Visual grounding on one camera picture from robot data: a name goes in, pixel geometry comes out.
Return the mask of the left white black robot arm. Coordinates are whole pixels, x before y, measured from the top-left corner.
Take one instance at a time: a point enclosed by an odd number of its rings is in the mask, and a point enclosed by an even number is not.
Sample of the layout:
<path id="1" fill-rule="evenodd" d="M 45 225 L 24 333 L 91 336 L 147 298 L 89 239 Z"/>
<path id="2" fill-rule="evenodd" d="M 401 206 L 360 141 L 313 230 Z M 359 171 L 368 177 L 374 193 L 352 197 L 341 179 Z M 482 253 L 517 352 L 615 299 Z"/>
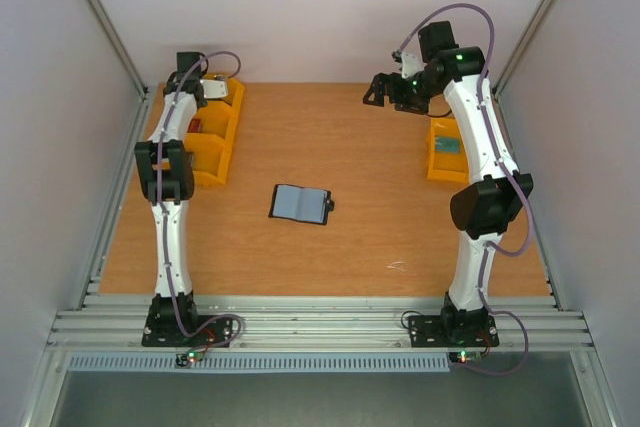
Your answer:
<path id="1" fill-rule="evenodd" d="M 230 51 L 176 54 L 176 68 L 163 90 L 164 107 L 145 141 L 134 147 L 136 169 L 149 202 L 156 235 L 155 293 L 142 334 L 144 347 L 190 346 L 203 338 L 210 319 L 198 314 L 188 270 L 186 219 L 195 192 L 190 154 L 185 146 L 191 121 L 211 99 L 228 94 L 225 77 L 205 78 L 209 60 Z"/>

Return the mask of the black card holder wallet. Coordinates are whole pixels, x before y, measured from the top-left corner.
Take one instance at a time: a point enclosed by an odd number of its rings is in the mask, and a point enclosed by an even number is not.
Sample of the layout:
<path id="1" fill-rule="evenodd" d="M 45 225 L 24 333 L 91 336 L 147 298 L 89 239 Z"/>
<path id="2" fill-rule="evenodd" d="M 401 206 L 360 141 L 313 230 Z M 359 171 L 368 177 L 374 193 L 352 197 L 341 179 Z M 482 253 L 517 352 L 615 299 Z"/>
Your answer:
<path id="1" fill-rule="evenodd" d="M 329 190 L 276 184 L 273 189 L 269 218 L 304 224 L 326 225 L 335 202 Z"/>

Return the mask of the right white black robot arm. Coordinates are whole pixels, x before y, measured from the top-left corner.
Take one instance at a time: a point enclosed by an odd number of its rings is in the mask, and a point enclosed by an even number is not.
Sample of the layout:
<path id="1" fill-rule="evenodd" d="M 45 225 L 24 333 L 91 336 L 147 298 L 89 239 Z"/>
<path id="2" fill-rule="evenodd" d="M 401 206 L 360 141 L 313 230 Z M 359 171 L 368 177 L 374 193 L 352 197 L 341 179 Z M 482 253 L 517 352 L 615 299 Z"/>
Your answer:
<path id="1" fill-rule="evenodd" d="M 458 123 L 469 184 L 450 200 L 460 241 L 440 312 L 402 322 L 414 347 L 496 347 L 495 314 L 487 305 L 491 267 L 509 224 L 530 209 L 533 178 L 520 171 L 500 131 L 482 50 L 459 46 L 447 21 L 419 28 L 418 38 L 420 56 L 395 53 L 400 71 L 375 75 L 363 102 L 426 115 L 431 99 L 443 96 Z"/>

